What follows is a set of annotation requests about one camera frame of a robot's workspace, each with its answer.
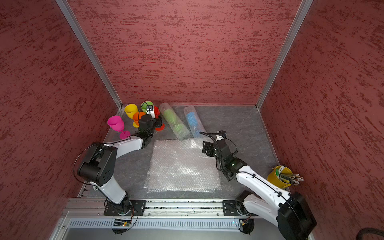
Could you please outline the red glass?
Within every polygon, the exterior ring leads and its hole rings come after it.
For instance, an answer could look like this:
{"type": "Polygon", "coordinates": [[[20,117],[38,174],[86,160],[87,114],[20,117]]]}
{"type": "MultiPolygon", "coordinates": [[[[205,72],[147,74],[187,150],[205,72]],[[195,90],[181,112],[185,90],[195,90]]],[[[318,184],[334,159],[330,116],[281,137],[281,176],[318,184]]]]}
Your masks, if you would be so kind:
{"type": "Polygon", "coordinates": [[[160,132],[164,130],[165,124],[163,123],[162,118],[160,117],[160,110],[158,107],[154,107],[155,110],[155,118],[156,118],[156,123],[155,123],[155,130],[160,132]]]}

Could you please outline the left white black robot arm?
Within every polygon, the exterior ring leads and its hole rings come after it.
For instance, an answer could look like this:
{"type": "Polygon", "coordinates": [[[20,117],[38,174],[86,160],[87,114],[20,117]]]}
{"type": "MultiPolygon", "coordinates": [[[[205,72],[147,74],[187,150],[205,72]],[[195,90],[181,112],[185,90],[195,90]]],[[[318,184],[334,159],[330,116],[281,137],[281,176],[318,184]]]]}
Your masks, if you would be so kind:
{"type": "Polygon", "coordinates": [[[133,214],[128,193],[114,177],[117,158],[146,148],[151,142],[155,128],[163,126],[161,117],[143,115],[139,119],[139,130],[126,140],[113,143],[93,143],[88,149],[77,175],[106,197],[106,210],[115,215],[133,214]]]}

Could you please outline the yellow glass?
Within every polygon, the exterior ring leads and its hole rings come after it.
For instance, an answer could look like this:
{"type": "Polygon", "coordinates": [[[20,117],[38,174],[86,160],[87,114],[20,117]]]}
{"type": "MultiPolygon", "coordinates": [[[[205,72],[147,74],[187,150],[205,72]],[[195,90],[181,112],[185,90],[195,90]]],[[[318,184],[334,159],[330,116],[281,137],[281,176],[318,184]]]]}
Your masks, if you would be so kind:
{"type": "Polygon", "coordinates": [[[130,104],[125,107],[126,115],[133,120],[133,115],[139,112],[138,106],[135,104],[130,104]]]}

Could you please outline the orange glass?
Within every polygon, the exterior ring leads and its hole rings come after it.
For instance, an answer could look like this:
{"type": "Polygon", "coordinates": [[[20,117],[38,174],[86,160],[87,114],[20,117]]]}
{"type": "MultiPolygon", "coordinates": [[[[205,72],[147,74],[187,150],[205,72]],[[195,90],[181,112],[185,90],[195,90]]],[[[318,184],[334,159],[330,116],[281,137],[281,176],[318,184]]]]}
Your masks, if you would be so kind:
{"type": "Polygon", "coordinates": [[[142,116],[146,115],[145,112],[137,112],[133,115],[133,120],[134,120],[134,123],[133,123],[133,126],[135,128],[138,128],[140,126],[139,124],[139,120],[141,119],[142,116]]]}

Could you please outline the pink glass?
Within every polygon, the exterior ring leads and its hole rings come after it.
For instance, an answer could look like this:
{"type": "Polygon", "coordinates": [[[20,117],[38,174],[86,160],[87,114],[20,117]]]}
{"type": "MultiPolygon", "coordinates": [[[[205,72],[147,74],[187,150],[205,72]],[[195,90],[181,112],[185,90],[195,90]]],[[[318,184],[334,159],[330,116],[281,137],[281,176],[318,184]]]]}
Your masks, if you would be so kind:
{"type": "Polygon", "coordinates": [[[119,132],[119,138],[121,140],[129,139],[131,137],[131,133],[129,131],[125,131],[125,124],[123,119],[120,116],[112,116],[108,119],[107,124],[114,131],[119,132]]]}

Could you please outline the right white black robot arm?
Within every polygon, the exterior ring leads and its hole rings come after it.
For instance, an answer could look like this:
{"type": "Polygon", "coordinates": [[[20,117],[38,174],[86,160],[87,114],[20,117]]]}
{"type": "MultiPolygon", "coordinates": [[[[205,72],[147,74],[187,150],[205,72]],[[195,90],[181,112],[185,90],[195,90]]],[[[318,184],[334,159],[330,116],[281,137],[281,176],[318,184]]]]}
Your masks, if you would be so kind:
{"type": "Polygon", "coordinates": [[[285,191],[257,174],[230,151],[226,139],[204,141],[202,152],[216,159],[228,181],[235,179],[249,189],[239,197],[238,212],[262,217],[275,225],[286,240],[306,240],[310,236],[317,221],[300,193],[285,191]]]}

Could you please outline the bright green wine glass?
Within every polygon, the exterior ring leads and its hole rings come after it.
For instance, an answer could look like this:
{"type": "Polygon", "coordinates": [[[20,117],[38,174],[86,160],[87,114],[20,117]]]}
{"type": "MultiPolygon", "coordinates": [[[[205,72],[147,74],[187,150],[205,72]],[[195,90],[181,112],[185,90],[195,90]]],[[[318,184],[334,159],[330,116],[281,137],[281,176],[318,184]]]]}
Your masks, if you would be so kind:
{"type": "Polygon", "coordinates": [[[145,101],[141,104],[141,110],[146,113],[147,105],[154,105],[151,101],[145,101]]]}

